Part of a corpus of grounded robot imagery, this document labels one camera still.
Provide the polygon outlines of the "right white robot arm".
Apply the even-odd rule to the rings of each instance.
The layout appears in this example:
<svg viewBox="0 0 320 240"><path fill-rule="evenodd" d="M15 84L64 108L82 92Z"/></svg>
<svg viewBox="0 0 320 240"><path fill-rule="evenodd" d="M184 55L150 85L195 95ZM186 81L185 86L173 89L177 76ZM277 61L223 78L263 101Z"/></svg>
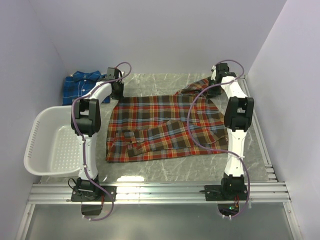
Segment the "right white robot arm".
<svg viewBox="0 0 320 240"><path fill-rule="evenodd" d="M224 126L228 134L227 163L220 185L205 185L201 192L206 201L246 201L250 194L249 172L244 163L244 149L247 132L252 124L255 100L241 89L227 60L215 64L209 80L208 94L212 97L216 87L225 92L228 103L224 114Z"/></svg>

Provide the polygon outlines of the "red brown plaid shirt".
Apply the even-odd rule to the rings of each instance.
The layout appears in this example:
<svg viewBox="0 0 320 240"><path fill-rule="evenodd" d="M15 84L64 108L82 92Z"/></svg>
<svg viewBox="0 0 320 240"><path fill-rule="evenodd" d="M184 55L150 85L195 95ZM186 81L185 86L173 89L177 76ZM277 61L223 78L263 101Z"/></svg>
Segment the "red brown plaid shirt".
<svg viewBox="0 0 320 240"><path fill-rule="evenodd" d="M204 94L195 99L209 85L208 79L173 95L123 98L111 113L105 160L143 162L227 150L224 115Z"/></svg>

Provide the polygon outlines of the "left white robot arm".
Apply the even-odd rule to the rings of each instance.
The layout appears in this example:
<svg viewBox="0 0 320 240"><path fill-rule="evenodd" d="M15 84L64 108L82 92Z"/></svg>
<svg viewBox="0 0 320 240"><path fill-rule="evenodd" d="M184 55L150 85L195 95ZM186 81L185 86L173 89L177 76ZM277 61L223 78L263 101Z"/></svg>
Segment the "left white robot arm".
<svg viewBox="0 0 320 240"><path fill-rule="evenodd" d="M74 181L73 202L104 201L113 195L100 186L96 164L96 143L101 129L101 103L113 93L123 89L122 80L126 75L119 67L109 67L105 74L90 74L95 84L89 92L74 99L71 104L71 128L74 130L80 150L80 169Z"/></svg>

